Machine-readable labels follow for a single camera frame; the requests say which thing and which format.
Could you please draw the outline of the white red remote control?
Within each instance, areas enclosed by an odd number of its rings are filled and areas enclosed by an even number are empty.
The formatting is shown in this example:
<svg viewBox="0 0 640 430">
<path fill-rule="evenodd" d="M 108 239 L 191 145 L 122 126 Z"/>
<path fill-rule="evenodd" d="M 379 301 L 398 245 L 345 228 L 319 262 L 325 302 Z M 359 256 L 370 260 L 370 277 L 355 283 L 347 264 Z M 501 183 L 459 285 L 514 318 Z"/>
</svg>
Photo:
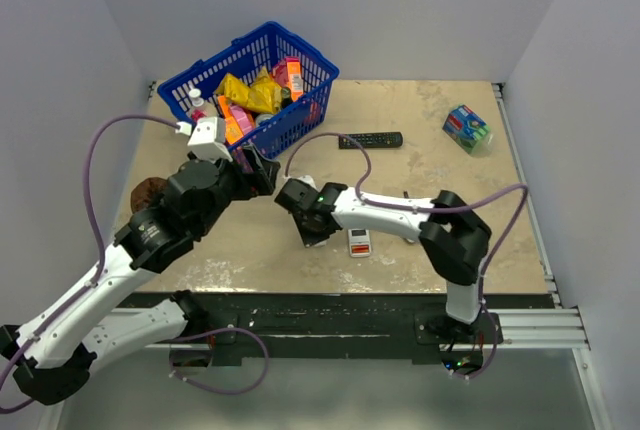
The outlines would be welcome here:
<svg viewBox="0 0 640 430">
<path fill-rule="evenodd" d="M 370 232 L 366 229 L 349 229 L 348 250 L 353 258 L 366 258 L 371 255 L 372 245 Z"/>
</svg>

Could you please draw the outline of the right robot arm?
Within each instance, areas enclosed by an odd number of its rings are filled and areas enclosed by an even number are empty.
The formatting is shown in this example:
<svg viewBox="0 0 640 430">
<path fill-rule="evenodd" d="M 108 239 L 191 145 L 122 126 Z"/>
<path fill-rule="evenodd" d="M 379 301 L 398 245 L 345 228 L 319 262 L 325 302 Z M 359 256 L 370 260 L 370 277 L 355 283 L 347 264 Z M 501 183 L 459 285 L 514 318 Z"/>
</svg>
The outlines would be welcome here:
<svg viewBox="0 0 640 430">
<path fill-rule="evenodd" d="M 339 230 L 382 232 L 420 244 L 446 281 L 448 336 L 466 343 L 480 332 L 480 275 L 492 231 L 456 193 L 403 199 L 334 182 L 318 190 L 305 179 L 290 178 L 275 203 L 293 217 L 306 246 L 324 242 Z"/>
</svg>

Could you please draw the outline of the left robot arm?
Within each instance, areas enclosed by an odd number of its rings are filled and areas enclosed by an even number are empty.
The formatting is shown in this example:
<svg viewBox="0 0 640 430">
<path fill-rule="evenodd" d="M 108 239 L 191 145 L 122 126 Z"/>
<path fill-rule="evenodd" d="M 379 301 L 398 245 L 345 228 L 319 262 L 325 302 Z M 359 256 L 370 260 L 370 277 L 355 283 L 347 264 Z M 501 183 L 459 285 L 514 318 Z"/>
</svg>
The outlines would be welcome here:
<svg viewBox="0 0 640 430">
<path fill-rule="evenodd" d="M 196 342 L 205 335 L 210 317 L 188 291 L 174 293 L 120 326 L 101 322 L 191 252 L 232 202 L 274 192 L 279 163 L 253 145 L 241 152 L 244 164 L 191 156 L 58 302 L 26 324 L 2 326 L 7 371 L 29 401 L 57 404 L 98 370 L 148 344 L 178 338 Z"/>
</svg>

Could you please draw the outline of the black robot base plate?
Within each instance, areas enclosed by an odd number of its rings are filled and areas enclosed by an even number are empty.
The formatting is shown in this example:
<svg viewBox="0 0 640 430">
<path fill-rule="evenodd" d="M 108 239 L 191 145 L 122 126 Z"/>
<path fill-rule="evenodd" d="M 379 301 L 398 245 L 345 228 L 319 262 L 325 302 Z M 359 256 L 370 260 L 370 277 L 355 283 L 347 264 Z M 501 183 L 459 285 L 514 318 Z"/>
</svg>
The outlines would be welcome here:
<svg viewBox="0 0 640 430">
<path fill-rule="evenodd" d="M 239 366 L 249 358 L 323 360 L 403 360 L 438 365 L 442 347 L 453 342 L 432 334 L 445 316 L 437 294 L 341 295 L 287 293 L 194 293 L 176 291 L 196 310 L 197 335 L 222 328 L 212 363 Z M 237 326 L 236 334 L 228 328 Z"/>
</svg>

